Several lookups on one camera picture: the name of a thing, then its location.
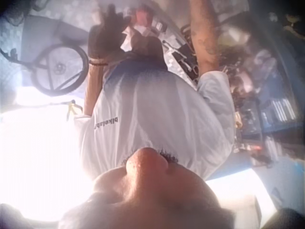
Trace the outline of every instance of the bicycle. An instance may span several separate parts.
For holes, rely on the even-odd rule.
[[[52,79],[52,73],[59,76],[59,75],[64,75],[67,71],[67,62],[64,60],[61,61],[55,60],[55,66],[54,67],[51,66],[50,54],[56,52],[59,49],[66,49],[65,53],[74,51],[74,53],[77,54],[78,57],[81,59],[82,68],[79,73],[75,74],[68,80],[64,81],[63,83],[55,87]],[[43,50],[33,62],[24,62],[18,60],[16,49],[12,49],[10,54],[4,52],[2,49],[0,49],[0,52],[9,62],[23,65],[27,67],[30,71],[32,71],[31,81],[33,85],[40,92],[48,96],[61,96],[76,90],[85,81],[89,71],[89,59],[86,52],[79,46],[73,44],[61,43],[61,44],[52,45],[46,48],[45,50]],[[37,75],[38,69],[47,71],[50,88],[47,88],[46,85],[44,85],[39,80]]]

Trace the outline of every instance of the person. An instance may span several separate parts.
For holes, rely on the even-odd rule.
[[[120,49],[129,21],[113,5],[91,28],[84,115],[75,125],[94,191],[60,229],[234,227],[204,182],[232,151],[234,104],[218,71],[209,1],[189,2],[197,91],[167,71],[157,38],[131,29],[132,51]]]

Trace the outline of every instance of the hand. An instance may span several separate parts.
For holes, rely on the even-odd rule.
[[[114,5],[109,5],[106,13],[100,9],[100,17],[101,23],[93,26],[89,33],[88,56],[92,59],[105,59],[119,50],[126,38],[122,32],[130,23],[130,18],[116,13]]]

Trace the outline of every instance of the spokes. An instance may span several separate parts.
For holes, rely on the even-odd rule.
[[[51,75],[51,70],[50,70],[50,57],[49,56],[46,57],[46,61],[47,61],[47,66],[48,66],[49,85],[50,85],[50,89],[53,91],[54,86],[53,86],[53,80],[52,80],[52,75]]]
[[[60,86],[58,86],[58,87],[55,89],[55,91],[56,91],[56,90],[60,90],[61,88],[63,88],[63,86],[67,85],[67,84],[70,83],[72,80],[74,80],[76,77],[80,76],[81,73],[82,73],[82,71],[79,72],[79,73],[77,73],[76,75],[74,75],[74,76],[71,77],[70,79],[66,80],[65,82],[63,82]]]

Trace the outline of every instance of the wrist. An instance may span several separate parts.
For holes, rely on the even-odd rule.
[[[107,66],[108,63],[105,59],[94,59],[89,57],[89,64],[93,66]]]

